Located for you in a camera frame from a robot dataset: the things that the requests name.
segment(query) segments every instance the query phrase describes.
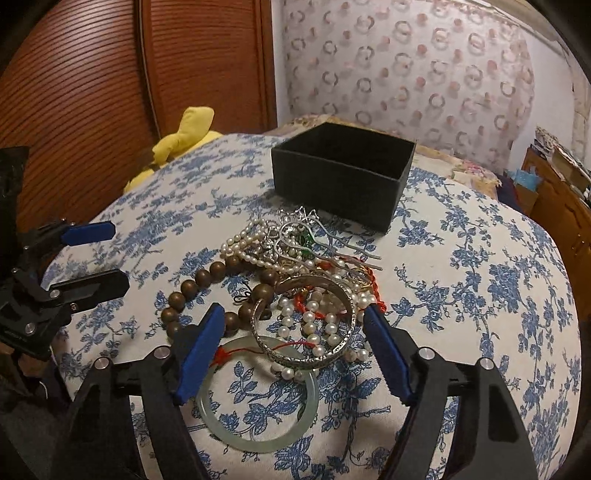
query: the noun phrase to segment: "open box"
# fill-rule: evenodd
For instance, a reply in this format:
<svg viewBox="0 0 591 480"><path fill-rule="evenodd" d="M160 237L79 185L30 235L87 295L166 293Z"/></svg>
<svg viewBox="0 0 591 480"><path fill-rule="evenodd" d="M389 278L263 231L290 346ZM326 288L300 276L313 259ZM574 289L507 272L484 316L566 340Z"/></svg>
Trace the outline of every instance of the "open box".
<svg viewBox="0 0 591 480"><path fill-rule="evenodd" d="M275 191L385 233L415 147L391 135L323 123L271 149Z"/></svg>

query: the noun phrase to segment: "blue floral tablecloth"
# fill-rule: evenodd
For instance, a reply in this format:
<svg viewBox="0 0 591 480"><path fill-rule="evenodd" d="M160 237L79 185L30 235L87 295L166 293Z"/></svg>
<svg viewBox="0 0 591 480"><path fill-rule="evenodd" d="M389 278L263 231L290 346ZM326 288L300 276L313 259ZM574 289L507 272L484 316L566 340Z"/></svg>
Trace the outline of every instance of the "blue floral tablecloth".
<svg viewBox="0 0 591 480"><path fill-rule="evenodd" d="M215 260L220 244L249 219L284 206L271 173L270 148L280 141L227 135L185 155L98 217L115 223L112 241L66 248L56 258L45 286L113 267L126 271L131 283L124 299L74 315L56 339L55 358L72 395L98 356L126 362L167 343L159 315L169 293ZM294 172L294 181L305 188L305 173ZM330 216L326 225L383 258L376 277L392 325L449 360L494 359L529 432L539 476L549 478L569 449L576 421L580 341L570 284L547 233L504 205L417 168L387 235ZM182 322L199 322L213 301L235 309L232 296L244 288L230 277L203 290ZM272 319L262 328L271 335L277 327ZM299 338L299 329L293 334ZM362 342L358 332L354 343ZM407 409L390 396L373 357L364 364L338 361L322 370L319 383L313 426L295 444L264 455L221 444L194 402L184 406L211 477L377 478ZM210 398L229 430L264 439L294 423L301 388L270 373L266 359L244 357L216 374ZM141 401L131 401L146 473L157 479ZM443 474L456 412L451 398L430 479Z"/></svg>

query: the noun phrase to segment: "tablecloth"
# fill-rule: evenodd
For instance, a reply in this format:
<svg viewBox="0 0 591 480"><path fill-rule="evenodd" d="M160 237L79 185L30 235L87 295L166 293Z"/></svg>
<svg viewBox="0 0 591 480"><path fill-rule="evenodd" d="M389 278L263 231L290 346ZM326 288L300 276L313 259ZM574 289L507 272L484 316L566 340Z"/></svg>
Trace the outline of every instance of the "tablecloth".
<svg viewBox="0 0 591 480"><path fill-rule="evenodd" d="M97 218L116 225L113 240L66 248L50 265L45 286L113 267L131 283L125 298L75 314L60 331L54 355L72 395L98 356L131 361L166 344L159 314L169 293L215 260L221 243L249 219L290 207L272 188L270 148L280 141L227 135L179 158ZM306 188L313 174L295 171L294 181ZM496 362L528 430L539 476L549 478L576 421L580 341L566 271L548 234L502 204L418 168L411 169L386 235L329 215L324 221L329 231L382 257L376 278L392 325L448 360ZM244 289L240 277L212 285L188 304L182 322L198 323L213 301L235 308L232 296ZM273 318L261 328L272 335L278 325ZM294 328L292 338L299 332ZM357 331L353 346L362 343ZM272 374L269 365L260 356L244 357L216 374L210 398L229 430L263 439L294 423L303 388ZM407 409L389 394L373 356L365 363L337 361L320 372L319 384L313 426L293 445L264 455L221 444L195 403L184 406L211 477L377 478ZM146 472L159 478L141 402L131 401ZM451 398L429 479L443 473L456 412Z"/></svg>

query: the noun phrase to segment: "bolt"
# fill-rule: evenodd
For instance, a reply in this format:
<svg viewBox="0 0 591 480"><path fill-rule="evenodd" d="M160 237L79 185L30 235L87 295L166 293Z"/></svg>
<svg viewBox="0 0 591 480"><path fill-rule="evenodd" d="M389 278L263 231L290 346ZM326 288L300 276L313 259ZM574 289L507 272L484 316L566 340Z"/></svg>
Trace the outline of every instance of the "bolt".
<svg viewBox="0 0 591 480"><path fill-rule="evenodd" d="M425 360L433 360L435 358L435 352L426 346L418 351L418 355Z"/></svg>
<svg viewBox="0 0 591 480"><path fill-rule="evenodd" d="M104 370L109 366L109 359L104 356L97 358L94 366L97 370Z"/></svg>
<svg viewBox="0 0 591 480"><path fill-rule="evenodd" d="M170 348L167 346L159 346L156 350L154 350L154 356L160 360L168 357L170 355Z"/></svg>
<svg viewBox="0 0 591 480"><path fill-rule="evenodd" d="M37 330L37 326L34 323L27 323L25 325L25 335L32 335Z"/></svg>
<svg viewBox="0 0 591 480"><path fill-rule="evenodd" d="M480 366L484 370L492 370L495 367L495 363L490 358L481 358Z"/></svg>

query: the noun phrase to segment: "yellow stuffed animal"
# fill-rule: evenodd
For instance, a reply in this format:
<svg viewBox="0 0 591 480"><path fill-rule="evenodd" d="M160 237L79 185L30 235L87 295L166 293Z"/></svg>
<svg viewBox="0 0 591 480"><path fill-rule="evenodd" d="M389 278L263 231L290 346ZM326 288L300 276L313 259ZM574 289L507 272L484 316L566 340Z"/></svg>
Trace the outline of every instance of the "yellow stuffed animal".
<svg viewBox="0 0 591 480"><path fill-rule="evenodd" d="M213 108L208 106L190 106L187 108L181 118L178 131L175 134L167 135L154 145L152 152L154 153L156 169L165 166L171 159L178 158L221 137L221 133L209 129L212 126L213 115ZM133 190L153 174L154 170L151 168L144 170L126 185L124 192L127 193Z"/></svg>

